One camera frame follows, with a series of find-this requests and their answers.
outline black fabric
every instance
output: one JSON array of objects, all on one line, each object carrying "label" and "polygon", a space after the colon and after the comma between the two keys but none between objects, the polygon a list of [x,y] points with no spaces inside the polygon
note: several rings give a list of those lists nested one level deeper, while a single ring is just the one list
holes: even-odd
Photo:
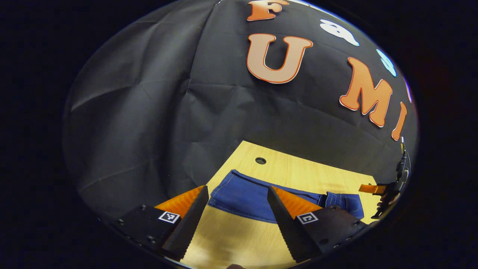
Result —
[{"label": "black fabric", "polygon": [[[362,32],[294,2],[256,22],[246,21],[248,1],[217,2],[180,0],[139,19],[78,75],[63,143],[88,206],[119,217],[138,204],[161,203],[207,183],[242,140],[391,182],[401,157],[391,138],[401,101],[408,110],[401,135],[413,160],[418,119],[402,73],[395,65],[397,77],[390,74],[381,48]],[[347,28],[360,46],[321,29],[320,19]],[[248,35],[256,33],[277,37],[270,68],[284,61],[284,36],[314,43],[291,82],[270,84],[248,72]],[[352,76],[349,56],[369,67],[374,85],[385,79],[393,88],[383,128],[339,104]]]}]

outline wooden table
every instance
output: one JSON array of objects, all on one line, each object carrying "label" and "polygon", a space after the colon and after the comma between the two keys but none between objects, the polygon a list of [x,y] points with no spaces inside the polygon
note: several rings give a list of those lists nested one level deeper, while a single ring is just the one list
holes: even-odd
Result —
[{"label": "wooden table", "polygon": [[[266,164],[255,159],[262,157]],[[359,194],[369,224],[379,196],[359,192],[361,184],[376,185],[372,176],[315,163],[249,142],[242,142],[207,183],[209,194],[233,169],[256,179],[297,190]],[[252,220],[206,206],[185,257],[197,269],[225,269],[239,264],[246,269],[283,269],[297,265],[277,224]]]}]

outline orange letter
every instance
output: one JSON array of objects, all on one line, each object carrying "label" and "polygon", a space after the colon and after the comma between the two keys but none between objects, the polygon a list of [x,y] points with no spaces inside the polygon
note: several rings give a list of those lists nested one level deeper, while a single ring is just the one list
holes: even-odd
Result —
[{"label": "orange letter", "polygon": [[266,54],[269,43],[275,40],[272,34],[251,34],[250,47],[247,54],[247,68],[256,78],[270,83],[280,84],[291,81],[299,72],[305,48],[312,47],[312,41],[295,36],[284,37],[289,46],[285,54],[284,64],[274,70],[266,66]]},{"label": "orange letter", "polygon": [[340,104],[353,111],[358,110],[360,107],[359,96],[362,93],[362,115],[367,114],[377,104],[372,113],[370,113],[369,118],[378,127],[383,127],[392,94],[390,85],[381,79],[374,88],[369,68],[352,57],[348,58],[348,62],[353,68],[352,81],[347,94],[340,97]]},{"label": "orange letter", "polygon": [[275,18],[275,14],[270,14],[269,10],[272,10],[273,12],[280,12],[282,10],[282,6],[277,3],[282,5],[289,4],[284,0],[258,0],[249,2],[248,4],[252,6],[252,14],[247,18],[247,20],[251,22]]},{"label": "orange letter", "polygon": [[397,127],[392,131],[391,137],[398,141],[400,138],[400,132],[403,128],[403,123],[405,122],[405,116],[407,115],[407,108],[403,102],[400,102],[400,117],[398,118]]}]

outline denim fabric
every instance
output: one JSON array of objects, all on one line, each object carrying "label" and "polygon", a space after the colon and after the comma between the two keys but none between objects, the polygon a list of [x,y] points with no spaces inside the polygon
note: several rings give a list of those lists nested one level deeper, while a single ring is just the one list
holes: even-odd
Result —
[{"label": "denim fabric", "polygon": [[269,186],[275,186],[313,204],[321,207],[337,205],[349,211],[353,216],[363,218],[363,210],[360,197],[357,194],[335,194],[327,192],[327,195],[299,191],[291,188],[271,184],[243,175],[232,170],[211,193],[208,205],[223,211],[268,223],[276,223],[271,207],[267,202],[267,190]]}]

